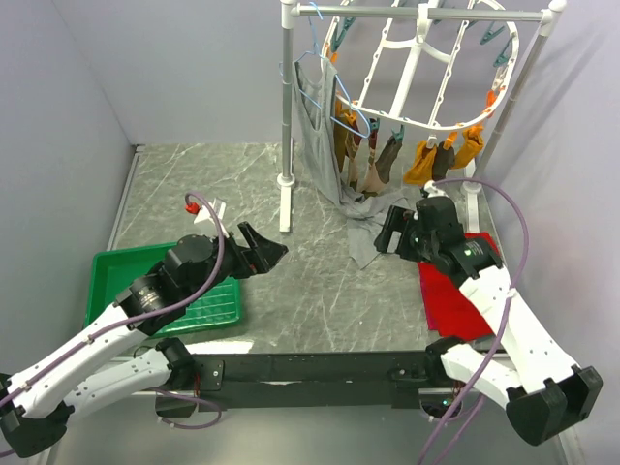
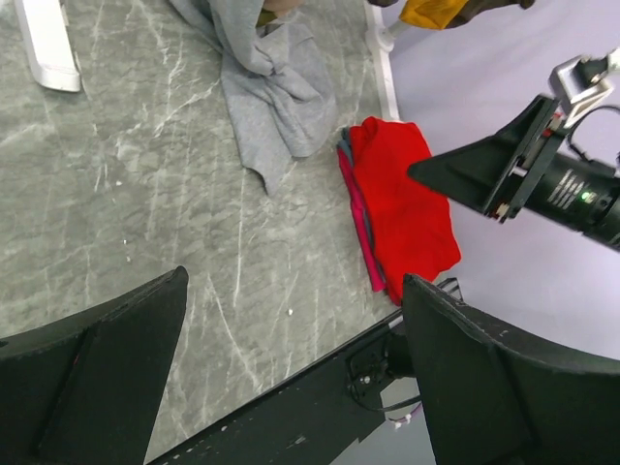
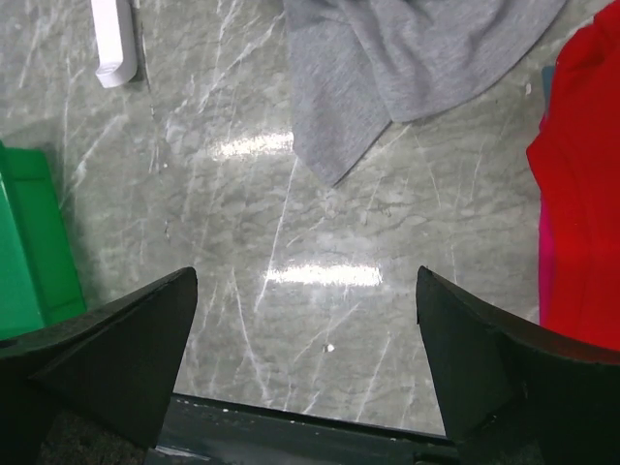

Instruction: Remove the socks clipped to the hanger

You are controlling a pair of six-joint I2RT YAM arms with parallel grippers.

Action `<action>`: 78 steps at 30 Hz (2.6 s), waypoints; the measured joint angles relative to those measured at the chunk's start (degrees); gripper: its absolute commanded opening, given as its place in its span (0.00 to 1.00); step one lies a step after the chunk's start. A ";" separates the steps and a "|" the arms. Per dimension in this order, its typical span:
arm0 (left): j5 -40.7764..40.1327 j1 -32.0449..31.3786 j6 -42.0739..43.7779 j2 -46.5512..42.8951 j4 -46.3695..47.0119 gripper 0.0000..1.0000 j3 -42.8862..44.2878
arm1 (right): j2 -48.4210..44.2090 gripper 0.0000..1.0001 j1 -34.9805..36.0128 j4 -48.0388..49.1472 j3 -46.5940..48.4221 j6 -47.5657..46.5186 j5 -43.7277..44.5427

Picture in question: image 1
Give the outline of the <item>mustard yellow sock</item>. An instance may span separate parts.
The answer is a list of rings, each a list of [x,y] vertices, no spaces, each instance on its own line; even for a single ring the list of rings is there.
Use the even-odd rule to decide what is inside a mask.
[[[429,148],[426,141],[421,141],[417,146],[412,166],[403,175],[403,182],[409,185],[423,186],[431,180],[436,155],[437,145]]]
[[[476,125],[463,131],[463,144],[455,153],[452,168],[464,169],[484,148],[482,137],[484,126]]]

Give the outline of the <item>brown knit sock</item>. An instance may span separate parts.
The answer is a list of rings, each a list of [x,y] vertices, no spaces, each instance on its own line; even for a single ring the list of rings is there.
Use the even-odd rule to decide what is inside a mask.
[[[432,165],[431,178],[439,181],[446,178],[448,171],[455,163],[455,151],[452,146],[447,147],[444,142],[437,146],[436,155]]]

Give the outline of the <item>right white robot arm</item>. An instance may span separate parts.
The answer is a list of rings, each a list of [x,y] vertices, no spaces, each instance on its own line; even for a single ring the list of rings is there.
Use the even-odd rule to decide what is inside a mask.
[[[512,287],[494,246],[464,232],[453,200],[439,196],[418,201],[415,209],[391,206],[376,249],[385,253],[395,234],[396,255],[445,276],[449,289],[488,324],[512,363],[486,360],[463,339],[450,336],[426,349],[430,383],[472,383],[505,410],[512,428],[531,446],[590,416],[604,385],[601,375],[592,366],[580,366],[555,342]]]

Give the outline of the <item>white clip sock hanger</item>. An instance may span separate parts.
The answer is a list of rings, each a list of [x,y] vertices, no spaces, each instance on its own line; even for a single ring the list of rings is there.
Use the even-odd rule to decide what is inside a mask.
[[[477,126],[497,110],[511,86],[520,49],[517,24],[525,18],[498,1],[468,1],[460,8],[442,1],[394,1],[387,7],[343,1],[310,11],[330,20],[321,54],[335,67],[342,62],[341,55],[347,50],[343,41],[356,19],[384,20],[360,91],[340,90],[336,97],[365,117],[417,127],[430,135]],[[493,63],[493,80],[482,110],[468,118],[447,120],[441,108],[458,72],[455,65],[472,42],[469,31],[481,22],[487,25],[481,38],[484,44],[501,34],[508,40]]]

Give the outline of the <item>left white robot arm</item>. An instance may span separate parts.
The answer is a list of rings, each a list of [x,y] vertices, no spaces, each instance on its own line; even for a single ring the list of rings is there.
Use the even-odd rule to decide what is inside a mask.
[[[55,445],[70,423],[134,392],[193,382],[195,361],[175,337],[127,363],[106,365],[183,317],[190,304],[227,278],[267,274],[287,254],[287,246],[249,223],[238,228],[244,245],[223,232],[182,237],[73,339],[31,367],[2,375],[1,432],[12,453],[37,455]]]

